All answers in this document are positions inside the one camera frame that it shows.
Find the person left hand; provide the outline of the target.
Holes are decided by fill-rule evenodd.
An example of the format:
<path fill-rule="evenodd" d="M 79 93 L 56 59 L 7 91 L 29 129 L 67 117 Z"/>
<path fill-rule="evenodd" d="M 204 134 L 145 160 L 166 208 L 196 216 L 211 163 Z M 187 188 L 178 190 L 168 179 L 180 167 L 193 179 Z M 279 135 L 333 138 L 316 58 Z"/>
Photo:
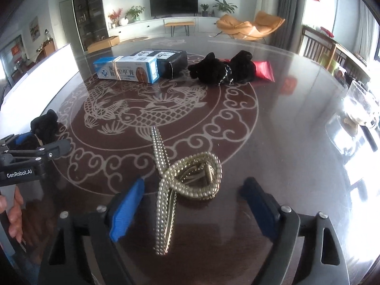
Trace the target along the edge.
<path fill-rule="evenodd" d="M 23 239 L 21 211 L 23 203 L 23 197 L 21 196 L 18 186 L 16 186 L 14 192 L 14 205 L 8 213 L 8 220 L 10 222 L 8 233 L 10 234 L 10 237 L 15 238 L 18 243 L 21 243 Z"/>

